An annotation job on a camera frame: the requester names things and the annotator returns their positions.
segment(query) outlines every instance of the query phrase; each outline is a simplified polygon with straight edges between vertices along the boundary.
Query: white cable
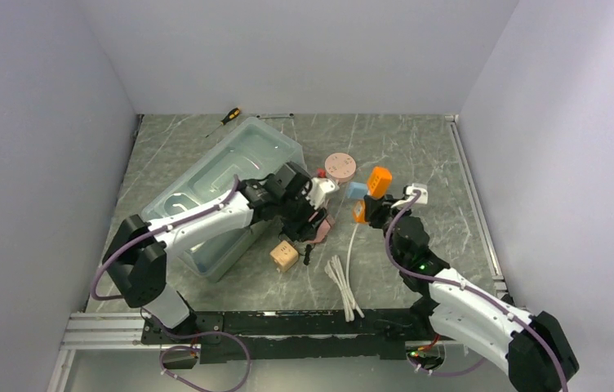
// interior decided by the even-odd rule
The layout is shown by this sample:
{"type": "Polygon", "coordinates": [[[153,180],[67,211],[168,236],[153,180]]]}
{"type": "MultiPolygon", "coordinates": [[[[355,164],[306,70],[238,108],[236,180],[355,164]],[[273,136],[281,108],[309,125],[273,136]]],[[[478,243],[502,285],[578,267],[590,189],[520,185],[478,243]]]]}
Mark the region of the white cable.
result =
{"type": "Polygon", "coordinates": [[[365,318],[363,310],[360,309],[360,305],[355,301],[353,291],[350,290],[350,285],[343,274],[343,266],[340,263],[338,255],[334,255],[324,268],[327,275],[338,286],[340,290],[340,297],[343,300],[343,311],[345,313],[345,321],[350,322],[355,320],[355,314],[353,310],[357,310],[360,317],[365,318]]]}
{"type": "Polygon", "coordinates": [[[353,229],[353,235],[350,236],[350,244],[348,245],[348,256],[345,258],[345,281],[348,283],[348,287],[350,287],[350,251],[353,250],[353,241],[355,240],[355,233],[358,232],[359,223],[355,224],[355,228],[353,229]]]}

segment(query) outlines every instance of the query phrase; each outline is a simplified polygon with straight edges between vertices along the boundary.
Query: light blue block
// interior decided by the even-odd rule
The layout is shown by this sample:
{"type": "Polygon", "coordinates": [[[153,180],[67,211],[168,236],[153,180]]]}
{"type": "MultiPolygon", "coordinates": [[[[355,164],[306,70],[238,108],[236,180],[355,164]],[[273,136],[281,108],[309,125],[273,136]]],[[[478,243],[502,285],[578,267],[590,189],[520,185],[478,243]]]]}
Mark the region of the light blue block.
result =
{"type": "Polygon", "coordinates": [[[346,198],[361,199],[367,194],[367,185],[361,182],[349,182],[348,189],[345,191],[346,198]]]}

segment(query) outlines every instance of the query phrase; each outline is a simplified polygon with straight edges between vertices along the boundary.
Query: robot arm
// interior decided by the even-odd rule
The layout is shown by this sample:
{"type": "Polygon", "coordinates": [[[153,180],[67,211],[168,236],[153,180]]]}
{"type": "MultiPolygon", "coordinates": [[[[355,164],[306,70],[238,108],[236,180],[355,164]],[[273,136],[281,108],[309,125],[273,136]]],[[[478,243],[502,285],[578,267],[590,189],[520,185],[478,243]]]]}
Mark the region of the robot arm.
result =
{"type": "Polygon", "coordinates": [[[103,263],[131,308],[145,308],[174,333],[190,333],[196,316],[167,285],[168,261],[219,234],[274,217],[281,219],[288,238],[312,240],[326,224],[327,196],[337,190],[333,181],[311,178],[295,163],[286,163],[264,179],[236,180],[219,198],[174,216],[149,222],[130,216],[120,225],[103,263]],[[116,255],[132,242],[136,244],[116,255]]]}
{"type": "MultiPolygon", "coordinates": [[[[423,194],[423,189],[409,185],[404,193],[423,194]]],[[[469,282],[429,249],[429,235],[419,218],[406,211],[394,221],[403,204],[407,203],[390,195],[368,195],[358,213],[371,227],[389,232],[385,246],[401,267],[403,282],[422,295],[411,312],[439,335],[459,341],[493,362],[519,392],[559,391],[561,383],[553,360],[533,335],[536,332],[547,343],[569,380],[579,364],[557,319],[546,312],[535,316],[501,302],[469,282]]]]}

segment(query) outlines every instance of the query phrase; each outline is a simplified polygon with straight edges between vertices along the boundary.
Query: white wall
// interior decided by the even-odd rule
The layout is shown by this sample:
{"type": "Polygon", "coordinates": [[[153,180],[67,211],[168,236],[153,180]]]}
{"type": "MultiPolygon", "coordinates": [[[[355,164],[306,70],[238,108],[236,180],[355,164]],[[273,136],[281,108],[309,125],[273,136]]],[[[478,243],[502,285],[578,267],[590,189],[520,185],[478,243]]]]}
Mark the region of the white wall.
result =
{"type": "Polygon", "coordinates": [[[517,0],[80,0],[138,113],[458,113],[517,0]]]}
{"type": "Polygon", "coordinates": [[[614,390],[614,1],[520,2],[460,119],[509,289],[614,390]]]}
{"type": "Polygon", "coordinates": [[[0,391],[46,389],[135,122],[75,2],[0,2],[0,391]]]}

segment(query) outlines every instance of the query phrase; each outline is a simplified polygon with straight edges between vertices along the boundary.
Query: gray marble surface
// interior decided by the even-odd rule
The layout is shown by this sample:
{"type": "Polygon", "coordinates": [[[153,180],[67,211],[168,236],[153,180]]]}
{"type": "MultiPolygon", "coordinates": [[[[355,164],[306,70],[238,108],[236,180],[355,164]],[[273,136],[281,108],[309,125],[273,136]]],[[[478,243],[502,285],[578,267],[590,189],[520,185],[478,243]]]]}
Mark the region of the gray marble surface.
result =
{"type": "MultiPolygon", "coordinates": [[[[144,117],[118,196],[108,243],[122,219],[140,213],[178,176],[222,140],[246,116],[204,136],[222,117],[204,115],[149,115],[144,117]]],[[[417,207],[430,234],[431,248],[471,282],[493,292],[492,272],[483,251],[471,201],[452,138],[441,115],[298,114],[293,119],[265,120],[303,146],[310,171],[323,167],[334,152],[347,152],[358,164],[354,180],[365,182],[374,166],[391,170],[390,192],[405,184],[427,184],[429,204],[417,207]]],[[[274,223],[218,282],[195,275],[180,260],[168,264],[168,282],[196,310],[315,310],[338,309],[342,302],[336,285],[324,272],[335,254],[345,264],[355,223],[354,201],[345,199],[345,187],[329,203],[336,225],[325,243],[318,245],[309,266],[295,264],[285,274],[276,271],[269,252],[278,243],[280,227],[274,223]]],[[[402,283],[387,261],[380,230],[358,228],[350,267],[351,287],[363,308],[410,306],[419,296],[402,283]]],[[[99,292],[116,288],[105,276],[99,292]]],[[[129,310],[123,301],[91,300],[90,312],[129,310]]]]}

